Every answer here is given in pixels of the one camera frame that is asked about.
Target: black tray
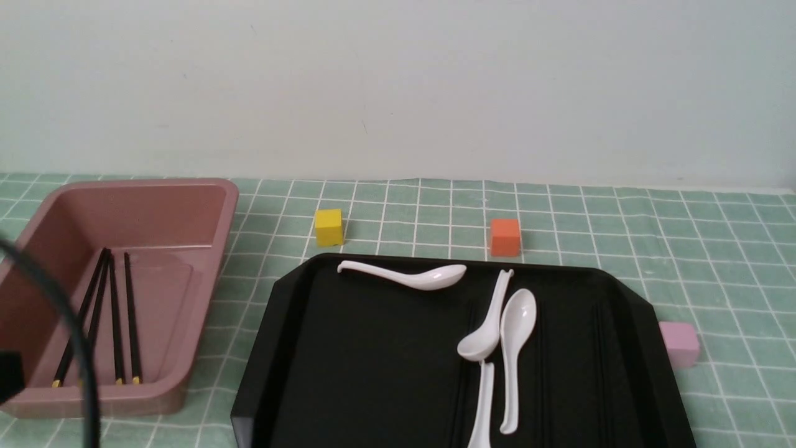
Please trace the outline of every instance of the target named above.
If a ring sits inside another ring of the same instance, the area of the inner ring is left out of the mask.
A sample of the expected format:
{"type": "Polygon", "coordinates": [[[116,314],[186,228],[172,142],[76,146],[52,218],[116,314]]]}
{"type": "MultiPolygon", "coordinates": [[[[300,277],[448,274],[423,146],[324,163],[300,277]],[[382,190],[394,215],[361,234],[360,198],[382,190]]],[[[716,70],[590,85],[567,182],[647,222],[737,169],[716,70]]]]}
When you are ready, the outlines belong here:
{"type": "Polygon", "coordinates": [[[597,269],[322,254],[277,281],[232,407],[239,448],[466,448],[480,370],[456,345],[477,328],[500,269],[530,289],[538,320],[520,353],[520,426],[500,434],[495,362],[491,444],[696,446],[652,306],[597,269]],[[467,265],[439,291],[354,271],[467,265]]]}

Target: spoon handle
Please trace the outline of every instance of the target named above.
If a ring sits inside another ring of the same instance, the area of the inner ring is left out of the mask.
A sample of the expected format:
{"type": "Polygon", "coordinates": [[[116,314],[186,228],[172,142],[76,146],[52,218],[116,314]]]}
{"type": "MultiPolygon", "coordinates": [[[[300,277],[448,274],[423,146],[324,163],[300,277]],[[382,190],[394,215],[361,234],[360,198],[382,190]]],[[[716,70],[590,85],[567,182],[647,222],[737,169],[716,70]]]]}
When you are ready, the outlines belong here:
{"type": "Polygon", "coordinates": [[[500,425],[501,434],[512,434],[517,430],[520,419],[519,384],[517,384],[517,357],[506,353],[503,346],[503,370],[505,372],[505,411],[503,423],[500,425]]]}
{"type": "Polygon", "coordinates": [[[342,272],[343,269],[351,269],[359,272],[369,273],[370,275],[375,275],[376,277],[386,278],[387,280],[392,280],[395,283],[401,283],[405,285],[407,275],[404,273],[398,273],[395,271],[391,271],[389,269],[380,268],[373,265],[366,265],[365,263],[360,263],[359,261],[350,261],[344,260],[340,262],[338,265],[338,272],[342,272]]]}
{"type": "Polygon", "coordinates": [[[492,390],[495,382],[495,366],[480,362],[481,383],[478,386],[478,407],[475,410],[473,432],[467,448],[490,448],[490,421],[492,419],[492,390]]]}
{"type": "Polygon", "coordinates": [[[503,309],[503,299],[505,299],[505,291],[509,287],[509,279],[514,275],[514,269],[508,271],[500,271],[495,282],[495,289],[492,292],[492,301],[490,308],[486,312],[484,323],[488,325],[497,334],[500,329],[500,311],[503,309]]]}

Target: white spoon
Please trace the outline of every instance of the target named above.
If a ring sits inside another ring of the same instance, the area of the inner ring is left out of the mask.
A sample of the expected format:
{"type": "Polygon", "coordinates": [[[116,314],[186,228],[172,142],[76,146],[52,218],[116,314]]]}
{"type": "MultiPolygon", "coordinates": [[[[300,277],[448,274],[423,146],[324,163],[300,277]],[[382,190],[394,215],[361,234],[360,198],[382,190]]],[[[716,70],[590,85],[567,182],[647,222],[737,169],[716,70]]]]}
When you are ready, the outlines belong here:
{"type": "Polygon", "coordinates": [[[478,407],[467,448],[490,448],[490,420],[492,419],[492,390],[495,366],[481,361],[481,383],[478,386],[478,407]]]}
{"type": "Polygon", "coordinates": [[[490,309],[486,313],[483,324],[477,330],[459,341],[456,351],[465,360],[481,361],[492,354],[500,341],[500,310],[503,307],[505,290],[509,286],[509,279],[514,275],[514,269],[508,272],[501,271],[497,276],[495,290],[492,293],[490,309]]]}
{"type": "Polygon", "coordinates": [[[505,304],[500,323],[503,370],[505,371],[505,412],[502,434],[512,434],[520,420],[517,358],[537,323],[537,299],[527,289],[518,289],[505,304]]]}
{"type": "Polygon", "coordinates": [[[464,271],[467,270],[465,265],[448,265],[442,266],[437,269],[432,269],[424,273],[407,274],[398,273],[389,269],[379,268],[372,265],[366,265],[359,261],[341,261],[338,266],[338,272],[343,269],[352,269],[359,272],[369,273],[376,277],[386,278],[395,283],[408,286],[409,288],[420,289],[421,291],[433,291],[435,289],[447,288],[457,281],[461,280],[464,276],[464,271]]]}

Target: chopstick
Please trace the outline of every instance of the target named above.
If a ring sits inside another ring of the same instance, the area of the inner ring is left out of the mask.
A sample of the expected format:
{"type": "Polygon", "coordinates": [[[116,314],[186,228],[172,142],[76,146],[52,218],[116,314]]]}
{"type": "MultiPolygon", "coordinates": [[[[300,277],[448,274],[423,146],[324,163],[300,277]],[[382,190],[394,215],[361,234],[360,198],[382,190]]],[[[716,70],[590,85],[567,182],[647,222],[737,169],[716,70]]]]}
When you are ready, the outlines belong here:
{"type": "Polygon", "coordinates": [[[113,253],[107,258],[109,276],[111,277],[111,321],[113,323],[113,364],[116,373],[116,384],[124,384],[124,354],[122,353],[122,328],[119,323],[119,290],[116,288],[116,263],[113,253]]]}
{"type": "MultiPolygon", "coordinates": [[[[91,306],[92,297],[94,297],[94,290],[97,286],[97,280],[100,279],[100,273],[102,272],[105,261],[108,254],[111,251],[108,248],[103,248],[99,252],[99,258],[97,259],[97,264],[94,268],[94,273],[92,274],[92,279],[88,282],[88,288],[86,289],[86,293],[83,296],[83,303],[80,304],[80,311],[78,312],[77,318],[80,321],[80,325],[83,325],[86,321],[86,315],[88,315],[88,307],[91,306]]],[[[72,364],[72,357],[74,356],[74,352],[72,351],[72,345],[67,341],[66,348],[64,348],[64,354],[60,357],[60,362],[58,363],[58,369],[56,370],[55,376],[53,377],[53,387],[61,387],[64,385],[64,377],[66,377],[66,373],[69,370],[69,365],[72,364]]]]}
{"type": "Polygon", "coordinates": [[[130,272],[130,254],[124,253],[124,278],[127,283],[127,326],[130,331],[130,365],[133,384],[143,382],[141,375],[141,352],[139,351],[139,331],[135,323],[135,299],[133,297],[133,278],[130,272]]]}
{"type": "Polygon", "coordinates": [[[92,321],[88,326],[88,346],[91,349],[92,353],[94,352],[94,347],[97,345],[97,332],[100,330],[100,317],[102,316],[102,302],[105,298],[105,284],[107,282],[107,269],[110,265],[109,262],[106,261],[105,265],[102,269],[102,277],[99,279],[99,288],[97,289],[97,297],[94,303],[94,311],[92,312],[92,321]]]}

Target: table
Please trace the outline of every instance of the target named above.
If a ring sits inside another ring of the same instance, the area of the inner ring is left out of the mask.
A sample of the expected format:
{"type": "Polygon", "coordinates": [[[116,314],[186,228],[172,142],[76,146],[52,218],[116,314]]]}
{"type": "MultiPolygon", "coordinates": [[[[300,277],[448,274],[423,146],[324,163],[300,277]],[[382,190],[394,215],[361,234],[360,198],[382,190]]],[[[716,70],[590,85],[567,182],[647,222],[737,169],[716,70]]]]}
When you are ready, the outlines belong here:
{"type": "MultiPolygon", "coordinates": [[[[115,175],[0,174],[0,234],[16,238],[61,184],[115,175]]],[[[103,447],[234,447],[229,410],[274,282],[325,251],[490,259],[492,218],[517,218],[521,261],[604,269],[703,347],[677,371],[698,446],[796,446],[796,195],[491,181],[233,179],[227,257],[185,408],[103,420],[103,447]],[[318,208],[342,247],[318,248],[318,208]]],[[[78,446],[80,420],[0,413],[0,447],[78,446]]]]}

